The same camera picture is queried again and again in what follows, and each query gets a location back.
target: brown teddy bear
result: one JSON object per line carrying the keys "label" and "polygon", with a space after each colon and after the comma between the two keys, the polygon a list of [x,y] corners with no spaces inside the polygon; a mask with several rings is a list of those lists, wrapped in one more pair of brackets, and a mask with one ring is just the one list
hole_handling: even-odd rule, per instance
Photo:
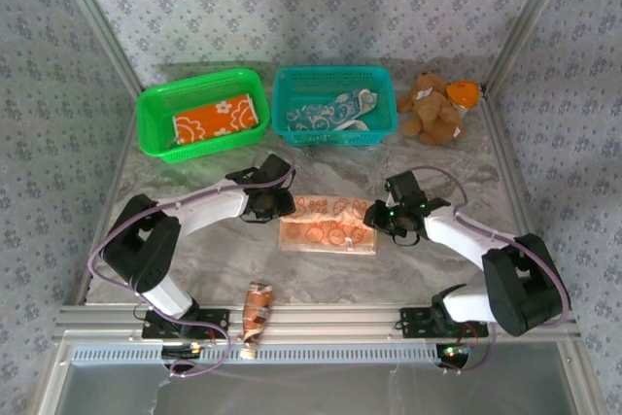
{"label": "brown teddy bear", "polygon": [[427,145],[442,145],[464,134],[462,118],[447,98],[447,83],[434,73],[420,75],[408,95],[397,101],[397,109],[412,110],[401,132],[419,135]]}

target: gray table surface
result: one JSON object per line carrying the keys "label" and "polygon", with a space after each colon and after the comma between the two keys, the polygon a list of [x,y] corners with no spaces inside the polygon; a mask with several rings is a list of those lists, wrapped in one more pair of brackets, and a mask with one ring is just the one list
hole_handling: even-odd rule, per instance
{"label": "gray table surface", "polygon": [[[443,147],[428,147],[395,133],[374,147],[290,148],[296,159],[294,194],[385,197],[386,177],[416,165],[450,171],[470,198],[466,213],[498,230],[514,225],[479,109],[466,115],[467,135]],[[285,143],[267,130],[261,143]],[[208,187],[225,174],[251,166],[260,145],[199,157],[176,164],[141,153],[136,137],[128,150],[109,224],[127,200],[145,193],[152,199],[183,195]],[[460,200],[456,187],[431,171],[417,174],[429,196]],[[286,303],[429,303],[436,294],[468,282],[479,270],[448,248],[422,241],[400,248],[378,236],[375,256],[283,252],[279,222],[248,225],[239,219],[210,225],[180,240],[172,276],[201,304],[242,303],[248,283],[272,284],[275,302]],[[100,270],[114,275],[106,265]],[[133,303],[124,291],[91,281],[87,303]]]}

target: orange patterned bag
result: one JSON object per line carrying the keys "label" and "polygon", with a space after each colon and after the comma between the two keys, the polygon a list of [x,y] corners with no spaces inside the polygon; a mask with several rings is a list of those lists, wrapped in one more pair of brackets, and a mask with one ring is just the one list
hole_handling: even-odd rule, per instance
{"label": "orange patterned bag", "polygon": [[259,120],[253,99],[248,94],[242,94],[176,114],[173,123],[177,143],[189,145],[253,128]]}
{"label": "orange patterned bag", "polygon": [[370,201],[343,196],[295,196],[296,210],[281,218],[282,250],[376,254],[376,231],[363,224]]}

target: floral wallpaper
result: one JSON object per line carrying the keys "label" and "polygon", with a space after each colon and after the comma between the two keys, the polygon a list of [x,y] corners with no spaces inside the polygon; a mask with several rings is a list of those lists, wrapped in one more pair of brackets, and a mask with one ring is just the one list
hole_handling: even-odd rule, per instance
{"label": "floral wallpaper", "polygon": [[481,81],[525,0],[98,0],[144,86],[240,64]]}
{"label": "floral wallpaper", "polygon": [[495,103],[532,217],[622,414],[622,0],[550,0]]}
{"label": "floral wallpaper", "polygon": [[84,270],[132,101],[73,0],[0,0],[0,414]]}

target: teal basket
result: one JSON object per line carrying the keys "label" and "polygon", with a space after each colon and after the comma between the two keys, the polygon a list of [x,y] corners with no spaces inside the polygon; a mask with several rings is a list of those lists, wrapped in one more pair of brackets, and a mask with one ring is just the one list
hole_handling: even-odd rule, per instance
{"label": "teal basket", "polygon": [[[329,103],[343,92],[367,88],[378,94],[376,108],[359,117],[368,131],[288,130],[287,112],[307,104]],[[391,74],[382,67],[288,67],[276,73],[272,127],[293,146],[378,145],[397,129]]]}
{"label": "teal basket", "polygon": [[[171,147],[175,138],[175,114],[246,93],[253,99],[257,113],[259,124],[255,128],[190,145]],[[259,75],[245,68],[150,87],[136,101],[140,149],[146,155],[161,157],[166,162],[177,162],[251,145],[259,141],[269,123],[270,108]]]}

